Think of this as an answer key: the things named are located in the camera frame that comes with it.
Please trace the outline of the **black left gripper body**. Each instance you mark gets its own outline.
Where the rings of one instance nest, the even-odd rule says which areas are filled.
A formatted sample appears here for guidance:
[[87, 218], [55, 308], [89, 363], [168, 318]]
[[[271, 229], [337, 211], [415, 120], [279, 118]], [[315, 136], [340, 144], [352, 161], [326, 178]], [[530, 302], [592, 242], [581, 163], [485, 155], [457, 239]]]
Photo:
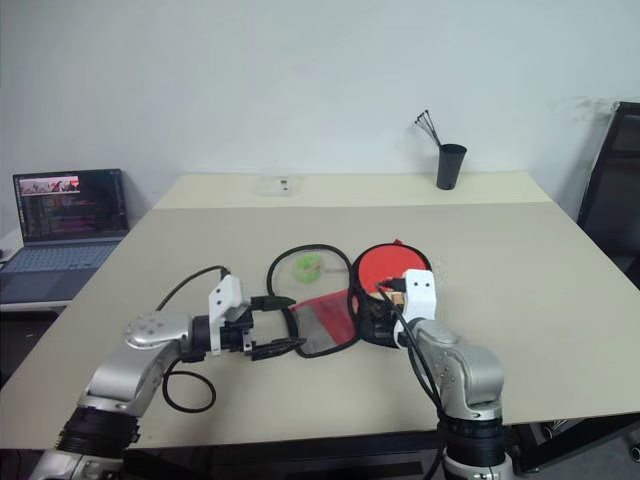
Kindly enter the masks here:
[[251, 356], [254, 345], [251, 335], [253, 327], [253, 306], [251, 304], [229, 310], [225, 314], [224, 323], [219, 330], [221, 349]]

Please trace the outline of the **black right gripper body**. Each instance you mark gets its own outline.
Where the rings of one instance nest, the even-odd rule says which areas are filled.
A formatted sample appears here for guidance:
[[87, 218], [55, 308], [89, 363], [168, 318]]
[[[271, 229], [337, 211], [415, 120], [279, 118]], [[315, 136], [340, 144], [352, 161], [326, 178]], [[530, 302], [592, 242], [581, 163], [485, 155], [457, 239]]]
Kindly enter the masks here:
[[394, 328], [396, 312], [388, 301], [380, 296], [369, 297], [368, 339], [376, 345], [396, 345]]

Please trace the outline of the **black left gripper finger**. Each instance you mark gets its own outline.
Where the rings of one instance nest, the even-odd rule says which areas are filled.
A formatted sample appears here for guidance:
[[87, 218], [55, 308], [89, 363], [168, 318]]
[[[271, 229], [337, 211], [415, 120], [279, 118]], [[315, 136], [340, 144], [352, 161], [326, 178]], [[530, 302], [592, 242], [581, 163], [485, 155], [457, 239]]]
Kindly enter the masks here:
[[292, 305], [295, 305], [296, 301], [285, 296], [265, 295], [254, 296], [250, 299], [250, 308], [253, 311], [279, 311], [287, 310]]
[[253, 343], [250, 354], [252, 361], [266, 360], [284, 355], [296, 350], [306, 342], [305, 338], [288, 337], [272, 340], [269, 343], [258, 345]]

